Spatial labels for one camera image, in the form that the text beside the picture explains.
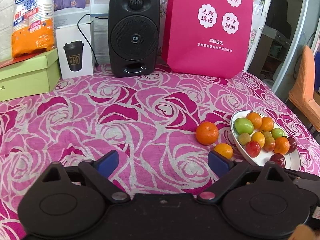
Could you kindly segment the dark red plum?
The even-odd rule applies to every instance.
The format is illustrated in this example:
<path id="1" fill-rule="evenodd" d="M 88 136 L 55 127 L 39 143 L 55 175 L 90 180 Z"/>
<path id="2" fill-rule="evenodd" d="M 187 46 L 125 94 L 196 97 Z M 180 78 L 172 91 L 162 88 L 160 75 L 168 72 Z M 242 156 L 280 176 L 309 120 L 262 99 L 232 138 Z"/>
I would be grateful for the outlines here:
<path id="1" fill-rule="evenodd" d="M 296 142 L 296 139 L 293 138 L 293 137 L 288 137 L 287 138 L 288 142 L 289 142 L 289 150 L 288 150 L 288 153 L 292 153 L 292 152 L 295 152 L 296 148 L 297 148 L 297 142 Z"/>
<path id="2" fill-rule="evenodd" d="M 270 161 L 278 164 L 280 167 L 284 168 L 286 166 L 286 159 L 284 155 L 280 153 L 275 153 L 270 157 Z"/>

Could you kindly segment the tan longan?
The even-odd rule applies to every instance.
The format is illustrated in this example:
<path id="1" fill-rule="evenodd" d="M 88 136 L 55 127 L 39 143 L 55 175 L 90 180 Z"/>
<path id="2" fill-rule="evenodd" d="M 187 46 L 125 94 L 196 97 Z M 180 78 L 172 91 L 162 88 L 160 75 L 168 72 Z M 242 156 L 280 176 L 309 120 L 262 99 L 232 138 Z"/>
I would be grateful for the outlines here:
<path id="1" fill-rule="evenodd" d="M 249 143 L 250 141 L 251 141 L 251 136 L 248 133 L 242 133 L 238 136 L 238 142 L 242 146 L 246 146 L 247 143 Z"/>
<path id="2" fill-rule="evenodd" d="M 272 138 L 272 133 L 271 133 L 271 132 L 264 131 L 264 132 L 263 132 L 263 135 L 264 135 L 265 139 L 267 139 L 267 138 Z"/>

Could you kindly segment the small yellow orange fruit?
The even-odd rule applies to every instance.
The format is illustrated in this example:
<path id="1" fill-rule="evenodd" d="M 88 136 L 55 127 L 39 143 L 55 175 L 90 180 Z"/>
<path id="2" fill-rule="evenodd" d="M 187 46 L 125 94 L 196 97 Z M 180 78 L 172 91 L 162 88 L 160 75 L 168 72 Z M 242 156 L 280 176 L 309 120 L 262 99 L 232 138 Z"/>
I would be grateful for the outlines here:
<path id="1" fill-rule="evenodd" d="M 254 132 L 251 136 L 251 141 L 257 142 L 261 148 L 263 148 L 265 144 L 265 137 L 261 132 Z"/>

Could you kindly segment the large green fruit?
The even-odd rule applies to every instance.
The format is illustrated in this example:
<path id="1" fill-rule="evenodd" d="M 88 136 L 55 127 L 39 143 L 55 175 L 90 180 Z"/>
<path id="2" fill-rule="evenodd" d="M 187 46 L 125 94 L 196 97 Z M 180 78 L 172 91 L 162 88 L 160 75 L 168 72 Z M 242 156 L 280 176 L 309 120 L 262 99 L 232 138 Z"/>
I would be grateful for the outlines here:
<path id="1" fill-rule="evenodd" d="M 238 135 L 243 133 L 251 135 L 254 131 L 252 122 L 246 118 L 237 118 L 234 122 L 234 127 Z"/>

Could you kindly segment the large orange front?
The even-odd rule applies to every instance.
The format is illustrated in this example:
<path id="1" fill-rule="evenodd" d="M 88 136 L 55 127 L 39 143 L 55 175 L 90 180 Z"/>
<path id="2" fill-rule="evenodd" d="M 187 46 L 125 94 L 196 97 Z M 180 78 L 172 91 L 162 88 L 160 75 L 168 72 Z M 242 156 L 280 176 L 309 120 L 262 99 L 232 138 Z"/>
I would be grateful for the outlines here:
<path id="1" fill-rule="evenodd" d="M 250 112 L 246 115 L 246 119 L 248 119 L 254 126 L 254 129 L 259 129 L 263 123 L 262 117 L 255 112 Z"/>

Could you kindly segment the mandarin orange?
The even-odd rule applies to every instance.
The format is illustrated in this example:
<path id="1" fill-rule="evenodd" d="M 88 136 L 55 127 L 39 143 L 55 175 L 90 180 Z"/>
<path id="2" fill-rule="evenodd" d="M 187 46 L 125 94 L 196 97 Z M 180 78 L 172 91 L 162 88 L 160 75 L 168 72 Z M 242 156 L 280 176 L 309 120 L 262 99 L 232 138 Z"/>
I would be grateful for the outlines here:
<path id="1" fill-rule="evenodd" d="M 214 123 L 204 121 L 197 127 L 195 137 L 200 144 L 208 146 L 217 141 L 219 130 Z"/>
<path id="2" fill-rule="evenodd" d="M 278 137 L 275 140 L 274 153 L 285 155 L 290 149 L 290 143 L 286 137 Z"/>

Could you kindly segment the red yellow cherry tomato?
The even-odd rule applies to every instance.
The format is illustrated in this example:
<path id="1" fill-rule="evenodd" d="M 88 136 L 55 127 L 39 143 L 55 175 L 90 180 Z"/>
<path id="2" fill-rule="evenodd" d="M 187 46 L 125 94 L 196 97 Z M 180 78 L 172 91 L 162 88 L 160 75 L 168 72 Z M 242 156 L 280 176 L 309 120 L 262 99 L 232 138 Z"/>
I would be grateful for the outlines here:
<path id="1" fill-rule="evenodd" d="M 274 151 L 275 146 L 276 146 L 275 139 L 273 137 L 267 138 L 267 139 L 265 139 L 265 144 L 263 146 L 263 149 L 266 152 L 272 152 L 272 151 Z"/>

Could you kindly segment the white porcelain plate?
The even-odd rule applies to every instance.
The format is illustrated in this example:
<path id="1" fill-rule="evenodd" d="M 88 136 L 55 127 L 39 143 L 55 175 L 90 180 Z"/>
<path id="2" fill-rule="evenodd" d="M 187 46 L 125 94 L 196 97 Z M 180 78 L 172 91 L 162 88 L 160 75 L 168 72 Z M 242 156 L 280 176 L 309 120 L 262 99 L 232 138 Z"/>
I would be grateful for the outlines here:
<path id="1" fill-rule="evenodd" d="M 264 166 L 274 160 L 290 170 L 301 168 L 296 140 L 270 117 L 238 111 L 232 115 L 230 126 L 238 150 L 250 164 Z"/>

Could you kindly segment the small yellow kumquat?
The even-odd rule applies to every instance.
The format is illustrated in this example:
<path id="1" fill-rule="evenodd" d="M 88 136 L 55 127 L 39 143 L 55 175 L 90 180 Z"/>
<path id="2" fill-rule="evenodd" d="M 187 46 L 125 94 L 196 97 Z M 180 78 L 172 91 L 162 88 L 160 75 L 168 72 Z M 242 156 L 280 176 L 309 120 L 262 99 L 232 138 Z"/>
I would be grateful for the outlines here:
<path id="1" fill-rule="evenodd" d="M 233 148 L 232 146 L 225 144 L 225 143 L 220 143 L 217 144 L 214 147 L 214 151 L 219 153 L 220 155 L 224 156 L 227 159 L 231 159 L 233 157 Z"/>

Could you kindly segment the pink rose tablecloth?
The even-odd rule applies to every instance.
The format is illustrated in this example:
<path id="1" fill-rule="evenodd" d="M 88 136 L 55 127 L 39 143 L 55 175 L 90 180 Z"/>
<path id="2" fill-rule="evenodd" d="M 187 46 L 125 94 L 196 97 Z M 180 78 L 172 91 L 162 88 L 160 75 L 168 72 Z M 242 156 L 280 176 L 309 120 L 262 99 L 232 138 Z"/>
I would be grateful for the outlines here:
<path id="1" fill-rule="evenodd" d="M 22 239 L 17 207 L 54 162 L 75 166 L 116 150 L 111 181 L 129 194 L 199 194 L 217 176 L 209 147 L 195 138 L 204 121 L 219 143 L 234 146 L 230 119 L 238 111 L 271 117 L 297 141 L 301 169 L 319 174 L 319 143 L 266 85 L 241 72 L 231 79 L 178 74 L 158 66 L 148 76 L 95 74 L 61 80 L 48 93 L 1 103 L 1 239 Z"/>

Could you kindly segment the orange covered chair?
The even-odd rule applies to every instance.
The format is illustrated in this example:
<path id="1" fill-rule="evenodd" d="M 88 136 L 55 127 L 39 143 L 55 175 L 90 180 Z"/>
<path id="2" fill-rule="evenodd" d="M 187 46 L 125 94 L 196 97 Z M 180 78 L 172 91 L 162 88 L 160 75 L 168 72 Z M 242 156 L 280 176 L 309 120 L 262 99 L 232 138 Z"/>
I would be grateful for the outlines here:
<path id="1" fill-rule="evenodd" d="M 314 98 L 315 60 L 309 46 L 304 46 L 298 76 L 289 91 L 289 100 L 319 131 L 319 104 Z"/>

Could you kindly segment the red flat folder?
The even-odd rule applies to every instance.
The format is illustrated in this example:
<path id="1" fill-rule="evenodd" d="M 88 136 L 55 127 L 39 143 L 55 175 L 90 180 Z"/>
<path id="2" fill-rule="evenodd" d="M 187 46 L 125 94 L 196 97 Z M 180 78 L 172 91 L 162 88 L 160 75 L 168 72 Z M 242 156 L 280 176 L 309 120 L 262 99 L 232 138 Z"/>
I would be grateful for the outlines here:
<path id="1" fill-rule="evenodd" d="M 0 68 L 4 68 L 4 67 L 7 67 L 7 66 L 23 62 L 23 61 L 32 59 L 34 57 L 43 56 L 43 55 L 44 55 L 44 53 L 25 54 L 25 55 L 19 56 L 17 58 L 7 59 L 7 60 L 4 60 L 4 61 L 0 62 Z"/>

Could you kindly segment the pink tote bag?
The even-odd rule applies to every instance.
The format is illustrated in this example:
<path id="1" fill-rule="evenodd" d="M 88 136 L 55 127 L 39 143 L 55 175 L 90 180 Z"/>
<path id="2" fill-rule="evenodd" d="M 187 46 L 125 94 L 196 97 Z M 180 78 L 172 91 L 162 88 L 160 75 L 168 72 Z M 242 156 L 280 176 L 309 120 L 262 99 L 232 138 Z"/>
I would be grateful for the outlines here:
<path id="1" fill-rule="evenodd" d="M 230 79 L 244 69 L 253 0 L 168 0 L 162 57 L 175 72 Z"/>

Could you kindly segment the orange paper cup package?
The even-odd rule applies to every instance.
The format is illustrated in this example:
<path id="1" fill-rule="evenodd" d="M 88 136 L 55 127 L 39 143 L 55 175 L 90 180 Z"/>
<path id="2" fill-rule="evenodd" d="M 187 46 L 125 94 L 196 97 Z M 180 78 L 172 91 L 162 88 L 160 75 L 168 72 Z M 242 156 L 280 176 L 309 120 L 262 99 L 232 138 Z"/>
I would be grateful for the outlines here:
<path id="1" fill-rule="evenodd" d="M 53 0 L 14 0 L 12 57 L 50 51 L 54 46 Z"/>

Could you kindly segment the black speaker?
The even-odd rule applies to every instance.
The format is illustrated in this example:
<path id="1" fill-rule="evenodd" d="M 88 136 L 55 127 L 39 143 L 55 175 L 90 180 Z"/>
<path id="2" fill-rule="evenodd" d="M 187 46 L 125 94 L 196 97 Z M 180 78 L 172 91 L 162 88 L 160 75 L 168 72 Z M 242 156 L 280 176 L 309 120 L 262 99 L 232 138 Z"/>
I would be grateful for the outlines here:
<path id="1" fill-rule="evenodd" d="M 160 0 L 110 0 L 108 49 L 116 77 L 151 74 L 159 43 Z"/>

